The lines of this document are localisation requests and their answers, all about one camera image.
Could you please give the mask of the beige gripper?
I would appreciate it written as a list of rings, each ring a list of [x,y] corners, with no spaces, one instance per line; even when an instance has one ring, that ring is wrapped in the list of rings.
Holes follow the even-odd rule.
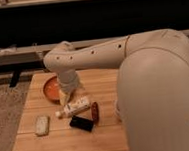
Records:
[[[68,71],[58,72],[58,83],[60,88],[66,94],[73,92],[79,87],[80,81],[76,71],[69,69]]]

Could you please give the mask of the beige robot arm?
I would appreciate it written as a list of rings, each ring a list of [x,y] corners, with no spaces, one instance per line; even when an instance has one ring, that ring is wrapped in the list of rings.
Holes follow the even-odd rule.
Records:
[[[77,69],[116,69],[117,110],[129,151],[189,151],[189,38],[174,29],[120,37],[85,49],[61,42],[43,59],[63,92]]]

